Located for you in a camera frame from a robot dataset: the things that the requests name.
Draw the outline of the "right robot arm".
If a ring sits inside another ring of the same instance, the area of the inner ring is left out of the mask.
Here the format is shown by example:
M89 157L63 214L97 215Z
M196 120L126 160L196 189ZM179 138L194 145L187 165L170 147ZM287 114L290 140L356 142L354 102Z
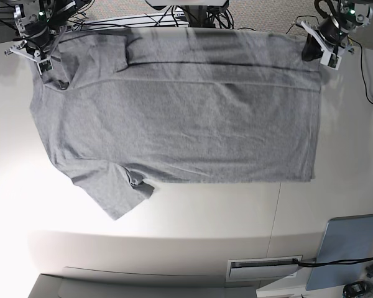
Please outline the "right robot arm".
M38 66L121 71L132 66L301 68L323 56L313 34L305 40L251 29L140 27L110 22L67 25L82 1L17 1L20 43L10 49Z

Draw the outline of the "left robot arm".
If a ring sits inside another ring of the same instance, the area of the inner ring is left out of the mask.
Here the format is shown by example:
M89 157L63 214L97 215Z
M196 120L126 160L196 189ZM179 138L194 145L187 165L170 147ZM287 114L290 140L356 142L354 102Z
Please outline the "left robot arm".
M296 22L298 27L307 32L302 60L320 60L322 65L338 70L342 56L346 52L354 53L349 34L371 23L372 1L326 1L326 3L329 13L322 10L319 1L314 2L317 13L323 18L319 25L313 26L306 21Z

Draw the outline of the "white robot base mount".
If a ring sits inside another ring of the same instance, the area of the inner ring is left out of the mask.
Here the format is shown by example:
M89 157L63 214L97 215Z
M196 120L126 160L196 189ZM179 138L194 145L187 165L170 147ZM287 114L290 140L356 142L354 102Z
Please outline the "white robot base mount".
M223 6L226 0L145 0L152 7L156 6Z

